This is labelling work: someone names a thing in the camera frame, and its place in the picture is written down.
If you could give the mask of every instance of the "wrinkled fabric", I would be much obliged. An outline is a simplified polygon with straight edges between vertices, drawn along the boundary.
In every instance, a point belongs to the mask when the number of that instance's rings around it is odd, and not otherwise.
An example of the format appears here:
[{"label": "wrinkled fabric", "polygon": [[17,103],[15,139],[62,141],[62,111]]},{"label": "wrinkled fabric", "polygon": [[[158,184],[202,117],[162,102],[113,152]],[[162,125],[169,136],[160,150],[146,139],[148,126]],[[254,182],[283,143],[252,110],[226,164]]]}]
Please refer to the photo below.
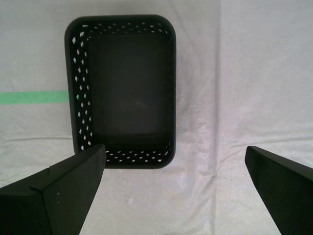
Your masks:
[{"label": "wrinkled fabric", "polygon": [[[0,92],[65,91],[77,17],[158,14],[177,36],[177,148],[105,169],[82,235],[278,235],[244,164],[256,145],[313,167],[310,0],[0,0]],[[72,156],[68,103],[0,105],[0,187]]]}]

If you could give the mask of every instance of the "green stripe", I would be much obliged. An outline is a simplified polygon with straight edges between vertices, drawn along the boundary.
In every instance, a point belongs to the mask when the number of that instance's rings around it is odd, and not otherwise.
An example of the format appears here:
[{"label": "green stripe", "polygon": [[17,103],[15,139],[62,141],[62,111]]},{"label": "green stripe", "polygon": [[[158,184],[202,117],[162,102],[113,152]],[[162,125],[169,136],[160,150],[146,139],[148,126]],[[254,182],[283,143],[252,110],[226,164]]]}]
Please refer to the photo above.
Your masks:
[{"label": "green stripe", "polygon": [[67,91],[0,93],[0,104],[36,104],[64,102],[68,102]]}]

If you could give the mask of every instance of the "black plastic basket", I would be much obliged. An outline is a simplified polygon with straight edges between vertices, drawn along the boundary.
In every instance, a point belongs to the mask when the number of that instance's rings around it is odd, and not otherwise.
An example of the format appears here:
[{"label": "black plastic basket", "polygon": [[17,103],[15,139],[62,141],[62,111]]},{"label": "black plastic basket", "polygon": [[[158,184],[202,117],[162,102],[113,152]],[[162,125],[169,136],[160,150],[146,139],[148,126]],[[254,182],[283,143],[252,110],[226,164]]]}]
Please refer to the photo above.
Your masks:
[{"label": "black plastic basket", "polygon": [[161,168],[175,154],[176,38],[163,17],[74,20],[65,34],[75,153],[102,143],[106,168]]}]

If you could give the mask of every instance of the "white cloth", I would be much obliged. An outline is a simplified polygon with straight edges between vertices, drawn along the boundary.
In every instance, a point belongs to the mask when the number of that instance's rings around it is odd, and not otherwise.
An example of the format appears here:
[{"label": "white cloth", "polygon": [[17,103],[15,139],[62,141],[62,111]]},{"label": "white cloth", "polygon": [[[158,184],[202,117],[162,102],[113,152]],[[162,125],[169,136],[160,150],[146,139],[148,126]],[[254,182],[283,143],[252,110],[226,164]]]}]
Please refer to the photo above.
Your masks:
[{"label": "white cloth", "polygon": [[[313,167],[313,2],[0,0],[0,92],[67,90],[67,25],[117,14],[175,28],[177,150],[163,169],[106,169],[81,235],[278,235],[245,150]],[[0,113],[0,187],[73,155],[68,103]]]}]

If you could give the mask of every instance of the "basket bottom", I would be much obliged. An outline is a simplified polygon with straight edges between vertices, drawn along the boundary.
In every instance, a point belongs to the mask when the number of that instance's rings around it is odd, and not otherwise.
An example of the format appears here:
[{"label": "basket bottom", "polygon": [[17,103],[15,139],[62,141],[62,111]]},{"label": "basket bottom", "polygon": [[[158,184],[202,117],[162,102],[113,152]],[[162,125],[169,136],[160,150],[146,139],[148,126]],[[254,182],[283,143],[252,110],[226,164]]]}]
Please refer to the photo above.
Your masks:
[{"label": "basket bottom", "polygon": [[169,44],[160,35],[107,35],[89,46],[95,141],[158,149],[171,136]]}]

